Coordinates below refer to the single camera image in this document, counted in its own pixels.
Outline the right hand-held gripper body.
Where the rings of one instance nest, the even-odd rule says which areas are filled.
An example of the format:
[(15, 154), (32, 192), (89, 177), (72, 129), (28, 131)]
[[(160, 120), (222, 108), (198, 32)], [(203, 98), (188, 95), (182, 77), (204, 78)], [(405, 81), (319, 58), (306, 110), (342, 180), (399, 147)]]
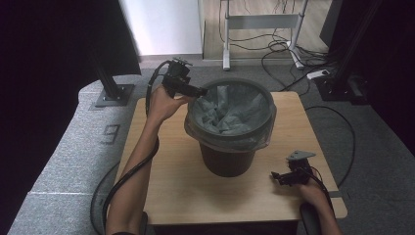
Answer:
[(306, 184), (312, 174), (308, 158), (314, 157), (314, 153), (296, 150), (288, 157), (288, 166), (291, 170), (289, 176), (289, 185)]

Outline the black curtain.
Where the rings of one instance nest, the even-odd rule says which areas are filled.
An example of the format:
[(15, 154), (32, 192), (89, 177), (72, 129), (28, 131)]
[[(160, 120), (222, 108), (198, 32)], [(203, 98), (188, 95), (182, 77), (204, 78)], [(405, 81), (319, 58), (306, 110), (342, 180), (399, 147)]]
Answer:
[[(320, 37), (329, 46), (332, 27)], [(415, 155), (415, 0), (383, 0), (359, 46), (348, 79)]]
[(0, 0), (0, 235), (53, 155), (84, 86), (138, 73), (121, 0)]

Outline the dark green trash bin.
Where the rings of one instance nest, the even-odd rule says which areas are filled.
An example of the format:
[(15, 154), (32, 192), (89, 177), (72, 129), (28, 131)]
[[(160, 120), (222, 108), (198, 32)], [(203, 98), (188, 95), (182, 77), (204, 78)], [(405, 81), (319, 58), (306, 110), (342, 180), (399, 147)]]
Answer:
[(201, 144), (205, 166), (215, 175), (236, 177), (245, 173), (254, 160), (255, 151), (243, 153), (220, 152)]

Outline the grey plastic trash bag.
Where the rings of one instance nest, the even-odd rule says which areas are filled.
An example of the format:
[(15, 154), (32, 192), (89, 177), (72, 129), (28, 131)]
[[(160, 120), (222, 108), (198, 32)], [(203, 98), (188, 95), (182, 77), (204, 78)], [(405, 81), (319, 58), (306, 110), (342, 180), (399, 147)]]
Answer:
[(184, 128), (216, 151), (256, 151), (269, 145), (276, 113), (270, 92), (259, 85), (214, 84), (188, 105)]

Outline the white power strip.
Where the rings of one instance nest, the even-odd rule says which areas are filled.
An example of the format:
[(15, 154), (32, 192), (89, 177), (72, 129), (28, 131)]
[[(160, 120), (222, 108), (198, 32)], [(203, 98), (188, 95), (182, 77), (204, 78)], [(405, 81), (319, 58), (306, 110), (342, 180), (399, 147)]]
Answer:
[(328, 70), (318, 70), (318, 71), (313, 71), (310, 72), (306, 75), (306, 77), (308, 79), (314, 79), (314, 78), (318, 78), (318, 77), (323, 77), (323, 76), (327, 76), (330, 75), (331, 73)]

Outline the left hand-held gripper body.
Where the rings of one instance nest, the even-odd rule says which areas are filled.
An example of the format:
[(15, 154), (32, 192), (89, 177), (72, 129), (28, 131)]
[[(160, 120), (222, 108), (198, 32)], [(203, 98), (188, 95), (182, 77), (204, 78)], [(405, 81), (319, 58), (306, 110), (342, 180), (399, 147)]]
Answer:
[(168, 61), (167, 72), (163, 76), (162, 86), (165, 88), (169, 97), (173, 98), (178, 93), (180, 84), (189, 84), (190, 78), (187, 74), (190, 69), (187, 68), (188, 62), (181, 58), (173, 58)]

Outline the person's right hand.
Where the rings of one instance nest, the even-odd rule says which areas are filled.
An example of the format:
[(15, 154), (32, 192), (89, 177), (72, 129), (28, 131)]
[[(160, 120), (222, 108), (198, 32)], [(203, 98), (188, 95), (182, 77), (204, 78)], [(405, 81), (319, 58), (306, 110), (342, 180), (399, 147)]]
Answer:
[(318, 210), (322, 211), (330, 207), (324, 192), (314, 181), (309, 180), (306, 184), (299, 184), (297, 188), (303, 198)]

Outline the white metal desk frame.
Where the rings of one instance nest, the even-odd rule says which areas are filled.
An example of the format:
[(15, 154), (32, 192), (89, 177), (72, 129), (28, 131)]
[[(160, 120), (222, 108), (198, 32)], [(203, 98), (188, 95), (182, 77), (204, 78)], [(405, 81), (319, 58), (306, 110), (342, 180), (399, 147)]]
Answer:
[(300, 54), (297, 50), (298, 39), (305, 17), (308, 0), (303, 0), (300, 11), (297, 14), (283, 14), (283, 15), (253, 15), (253, 16), (232, 16), (230, 14), (230, 2), (225, 0), (226, 9), (224, 17), (224, 46), (222, 55), (222, 67), (225, 71), (230, 70), (230, 38), (229, 31), (233, 29), (266, 29), (266, 28), (289, 28), (293, 35), (286, 43), (288, 51), (291, 54), (294, 65), (302, 70), (304, 64), (300, 59)]

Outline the person's left hand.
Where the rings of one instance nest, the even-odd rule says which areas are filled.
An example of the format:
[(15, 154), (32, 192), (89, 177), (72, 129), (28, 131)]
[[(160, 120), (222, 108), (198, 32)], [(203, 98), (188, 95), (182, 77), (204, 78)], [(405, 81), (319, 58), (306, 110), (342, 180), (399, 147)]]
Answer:
[(171, 98), (166, 89), (160, 85), (151, 95), (150, 109), (148, 112), (148, 122), (161, 124), (166, 119), (173, 116), (183, 105), (189, 103), (191, 97), (181, 96)]

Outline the light grey floor mat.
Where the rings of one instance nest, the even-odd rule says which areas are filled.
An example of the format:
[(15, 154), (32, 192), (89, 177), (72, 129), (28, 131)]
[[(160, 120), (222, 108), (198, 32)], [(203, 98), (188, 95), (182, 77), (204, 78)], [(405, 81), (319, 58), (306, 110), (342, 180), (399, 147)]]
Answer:
[(120, 75), (132, 85), (125, 106), (97, 108), (99, 81), (78, 92), (69, 126), (44, 166), (6, 235), (100, 235), (101, 211), (115, 181), (136, 102), (146, 93), (139, 75)]

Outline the black metal stand with base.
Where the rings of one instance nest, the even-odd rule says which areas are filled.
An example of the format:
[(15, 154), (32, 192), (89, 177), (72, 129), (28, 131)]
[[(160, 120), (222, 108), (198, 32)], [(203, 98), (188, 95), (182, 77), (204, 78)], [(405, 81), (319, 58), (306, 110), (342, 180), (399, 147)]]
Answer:
[(103, 85), (96, 108), (124, 107), (127, 105), (130, 95), (134, 89), (133, 84), (117, 84), (114, 78), (106, 73), (93, 50), (89, 51), (89, 61), (93, 66), (96, 76)]
[(356, 95), (348, 84), (359, 46), (383, 0), (333, 0), (326, 22), (332, 27), (329, 58), (337, 71), (314, 78), (323, 101), (351, 101)]

